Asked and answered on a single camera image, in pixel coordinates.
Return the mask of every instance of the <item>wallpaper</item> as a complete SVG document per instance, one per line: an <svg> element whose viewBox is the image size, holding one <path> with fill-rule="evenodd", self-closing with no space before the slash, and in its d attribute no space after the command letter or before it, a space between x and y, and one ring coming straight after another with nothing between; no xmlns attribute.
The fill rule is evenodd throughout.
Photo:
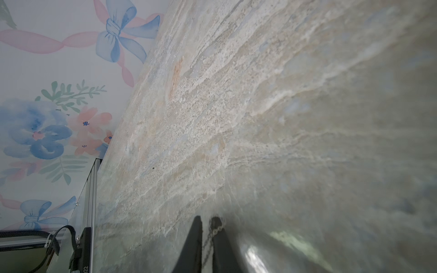
<svg viewBox="0 0 437 273"><path fill-rule="evenodd" d="M0 230L68 223L167 0L0 0Z"/></svg>

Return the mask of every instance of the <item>metal chain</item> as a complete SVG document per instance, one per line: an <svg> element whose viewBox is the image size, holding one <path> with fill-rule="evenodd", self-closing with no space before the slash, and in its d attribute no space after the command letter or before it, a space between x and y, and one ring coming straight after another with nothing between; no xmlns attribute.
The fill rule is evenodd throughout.
<svg viewBox="0 0 437 273"><path fill-rule="evenodd" d="M223 228L225 227L225 225L226 225L226 222L225 222L224 219L222 219L222 218L220 217L220 220L222 221L222 225L218 226L218 227L217 227L216 229L214 229L214 230L211 230L211 221L212 221L212 218L209 219L209 233L208 233L208 236L206 237L205 243L204 243L203 246L202 246L202 253L205 252L205 248L206 248L206 246L208 245L208 243L209 243L209 248L208 248L208 251L207 251L207 253L206 253L206 255L205 255L205 259L204 259L203 262L202 262L202 269L205 267L205 264L206 264L206 262L208 261L209 255L211 254L211 251L212 251L212 238L213 238L214 236L216 236L217 233L219 233L220 231L222 231L222 229L223 229Z"/></svg>

